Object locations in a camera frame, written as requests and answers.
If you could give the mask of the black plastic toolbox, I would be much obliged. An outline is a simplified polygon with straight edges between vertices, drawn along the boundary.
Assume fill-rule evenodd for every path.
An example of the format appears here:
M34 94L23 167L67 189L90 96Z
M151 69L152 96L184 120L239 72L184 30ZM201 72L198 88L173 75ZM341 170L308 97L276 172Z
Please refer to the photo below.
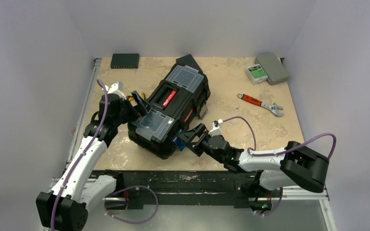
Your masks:
M210 94L208 78L201 70L175 64L146 99L148 112L128 124L128 137L157 157L169 158L177 148L176 134L189 130L195 117L207 114Z

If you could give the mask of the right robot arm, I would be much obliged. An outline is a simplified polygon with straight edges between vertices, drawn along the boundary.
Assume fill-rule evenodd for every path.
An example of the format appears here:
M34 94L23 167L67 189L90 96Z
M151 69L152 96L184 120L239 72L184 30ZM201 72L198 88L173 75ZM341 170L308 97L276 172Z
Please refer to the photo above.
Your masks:
M177 138L194 154L205 153L232 173L256 172L251 183L255 195L289 186L313 193L324 191L330 160L303 143L289 141L285 147L265 151L239 149L222 135L211 135L204 124L178 133Z

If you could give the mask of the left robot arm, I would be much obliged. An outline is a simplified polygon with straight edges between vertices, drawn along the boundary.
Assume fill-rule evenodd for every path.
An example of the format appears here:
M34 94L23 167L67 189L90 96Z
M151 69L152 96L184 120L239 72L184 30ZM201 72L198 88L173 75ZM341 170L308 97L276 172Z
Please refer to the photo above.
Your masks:
M85 128L78 152L49 192L40 192L36 205L42 226L58 231L80 231L89 211L106 195L124 192L121 174L106 171L91 186L86 182L99 158L118 134L118 127L145 116L150 105L136 91L126 97L120 90L104 94Z

